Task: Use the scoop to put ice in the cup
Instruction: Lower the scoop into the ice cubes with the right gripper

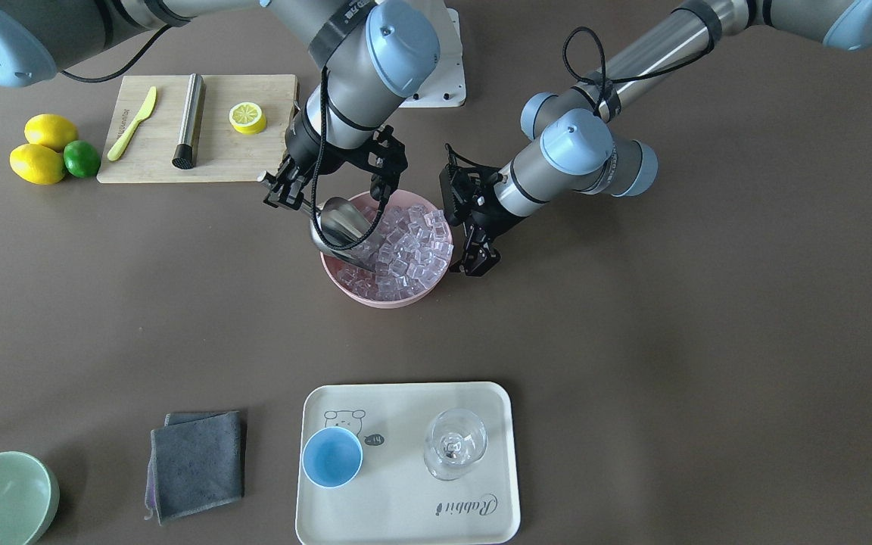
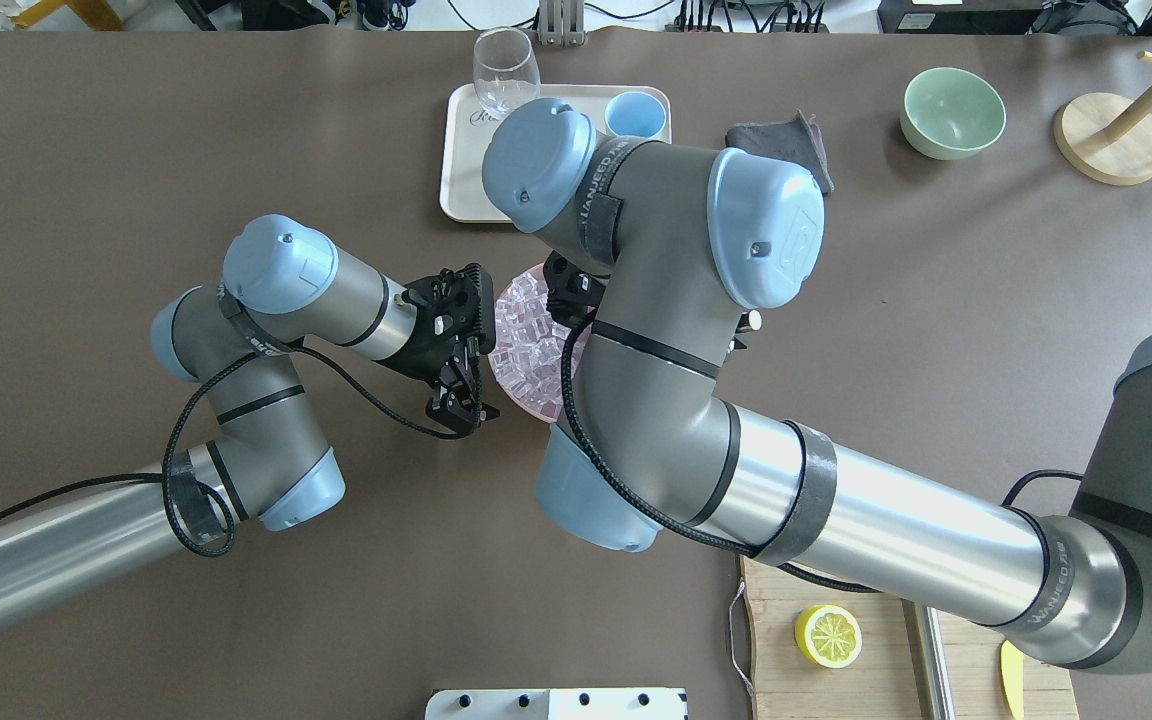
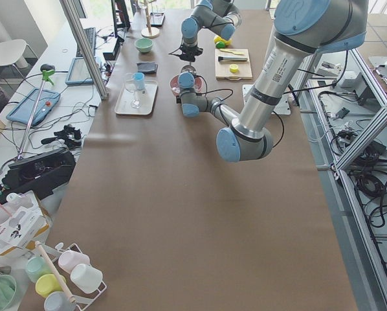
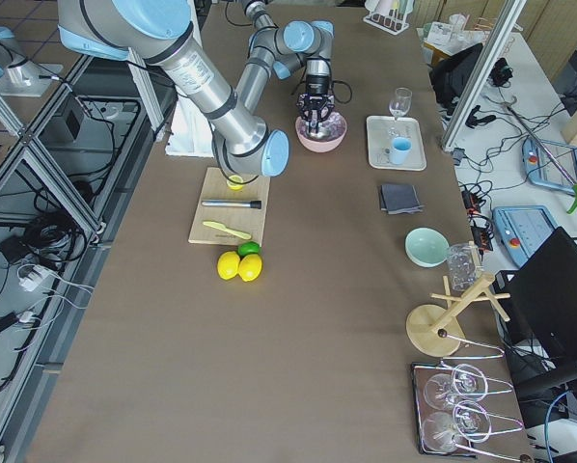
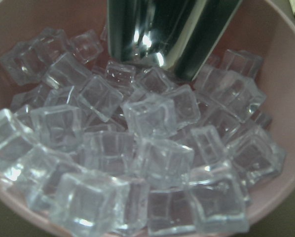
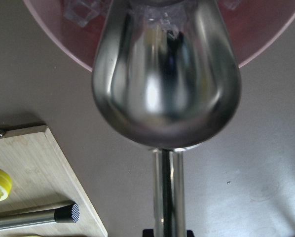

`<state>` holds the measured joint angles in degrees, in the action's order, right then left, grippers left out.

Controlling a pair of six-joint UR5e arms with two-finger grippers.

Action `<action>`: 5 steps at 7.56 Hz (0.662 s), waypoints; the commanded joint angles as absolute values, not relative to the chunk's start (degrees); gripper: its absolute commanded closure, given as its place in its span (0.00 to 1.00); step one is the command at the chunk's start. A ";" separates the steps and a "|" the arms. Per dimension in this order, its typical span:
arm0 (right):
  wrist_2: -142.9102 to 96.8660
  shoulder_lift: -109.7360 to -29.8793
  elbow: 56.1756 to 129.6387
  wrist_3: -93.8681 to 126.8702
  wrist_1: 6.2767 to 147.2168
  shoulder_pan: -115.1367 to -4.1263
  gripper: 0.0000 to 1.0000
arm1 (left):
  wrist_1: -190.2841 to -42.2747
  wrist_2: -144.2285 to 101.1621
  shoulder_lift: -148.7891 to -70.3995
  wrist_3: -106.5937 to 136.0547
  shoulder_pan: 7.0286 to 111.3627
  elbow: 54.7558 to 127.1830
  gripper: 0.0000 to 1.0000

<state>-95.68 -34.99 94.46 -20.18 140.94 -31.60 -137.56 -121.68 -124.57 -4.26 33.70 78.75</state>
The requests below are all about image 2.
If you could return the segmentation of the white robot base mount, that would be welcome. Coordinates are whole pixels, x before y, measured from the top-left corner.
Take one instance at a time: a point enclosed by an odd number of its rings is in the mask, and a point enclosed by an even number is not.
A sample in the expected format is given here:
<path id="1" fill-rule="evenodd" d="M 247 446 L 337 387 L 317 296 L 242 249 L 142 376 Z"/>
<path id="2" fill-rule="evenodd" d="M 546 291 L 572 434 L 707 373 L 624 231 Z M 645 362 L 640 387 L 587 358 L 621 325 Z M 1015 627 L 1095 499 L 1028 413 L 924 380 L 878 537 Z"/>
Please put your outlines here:
<path id="1" fill-rule="evenodd" d="M 689 719 L 684 688 L 579 687 L 448 689 L 425 719 Z"/>

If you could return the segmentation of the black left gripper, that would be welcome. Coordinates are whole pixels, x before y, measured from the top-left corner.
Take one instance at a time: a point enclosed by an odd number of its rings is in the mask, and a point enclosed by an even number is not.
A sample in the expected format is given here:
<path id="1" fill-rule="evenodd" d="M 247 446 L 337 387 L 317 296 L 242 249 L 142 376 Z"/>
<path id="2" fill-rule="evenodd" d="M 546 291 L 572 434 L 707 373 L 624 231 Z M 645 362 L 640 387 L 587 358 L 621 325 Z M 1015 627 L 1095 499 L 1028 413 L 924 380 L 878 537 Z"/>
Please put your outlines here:
<path id="1" fill-rule="evenodd" d="M 416 311 L 416 323 L 399 348 L 397 373 L 431 382 L 426 415 L 442 420 L 445 438 L 470 437 L 499 416 L 484 400 L 479 357 L 497 346 L 493 278 L 470 263 L 416 279 L 401 297 Z"/>

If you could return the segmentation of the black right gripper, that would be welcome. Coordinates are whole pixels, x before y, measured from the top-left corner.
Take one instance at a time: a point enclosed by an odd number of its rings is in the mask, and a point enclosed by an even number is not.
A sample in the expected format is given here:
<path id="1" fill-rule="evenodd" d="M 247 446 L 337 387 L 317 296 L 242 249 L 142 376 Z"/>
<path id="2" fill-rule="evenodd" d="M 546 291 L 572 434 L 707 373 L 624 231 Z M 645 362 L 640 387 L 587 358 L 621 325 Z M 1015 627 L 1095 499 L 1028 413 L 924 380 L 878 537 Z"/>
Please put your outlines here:
<path id="1" fill-rule="evenodd" d="M 550 252 L 544 262 L 543 279 L 550 318 L 568 329 L 579 327 L 585 316 L 598 309 L 609 281 L 608 275 L 585 272 L 558 252 Z"/>

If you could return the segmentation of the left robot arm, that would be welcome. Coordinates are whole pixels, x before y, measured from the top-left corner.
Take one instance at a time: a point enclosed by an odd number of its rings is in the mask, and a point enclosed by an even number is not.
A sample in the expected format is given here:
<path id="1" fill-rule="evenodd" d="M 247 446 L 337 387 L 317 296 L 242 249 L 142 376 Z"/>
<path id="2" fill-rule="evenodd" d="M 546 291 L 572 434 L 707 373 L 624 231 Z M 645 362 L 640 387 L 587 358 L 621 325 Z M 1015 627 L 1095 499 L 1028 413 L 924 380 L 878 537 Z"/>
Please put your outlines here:
<path id="1" fill-rule="evenodd" d="M 479 264 L 394 281 L 323 232 L 256 218 L 195 287 L 151 325 L 156 359 L 195 382 L 156 464 L 76 483 L 54 507 L 0 511 L 0 632 L 179 550 L 227 553 L 244 520 L 285 530 L 346 492 L 293 356 L 308 338 L 426 384 L 425 434 L 460 439 L 497 415 L 480 357 L 495 343 L 492 276 Z"/>

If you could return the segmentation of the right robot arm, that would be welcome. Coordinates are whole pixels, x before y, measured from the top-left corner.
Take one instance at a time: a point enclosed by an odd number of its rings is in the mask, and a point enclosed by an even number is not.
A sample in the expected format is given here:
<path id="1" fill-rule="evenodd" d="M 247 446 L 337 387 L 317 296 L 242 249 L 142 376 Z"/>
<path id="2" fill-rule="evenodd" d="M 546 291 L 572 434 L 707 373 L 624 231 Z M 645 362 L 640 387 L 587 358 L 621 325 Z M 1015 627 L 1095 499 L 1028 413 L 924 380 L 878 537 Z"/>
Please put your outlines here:
<path id="1" fill-rule="evenodd" d="M 781 571 L 823 571 L 950 612 L 1033 659 L 1152 673 L 1152 336 L 1114 386 L 1066 516 L 1038 516 L 718 396 L 751 311 L 812 273 L 813 174 L 740 149 L 599 132 L 554 97 L 498 126 L 486 196 L 604 287 L 536 482 L 568 533 L 643 551 L 659 530 Z"/>

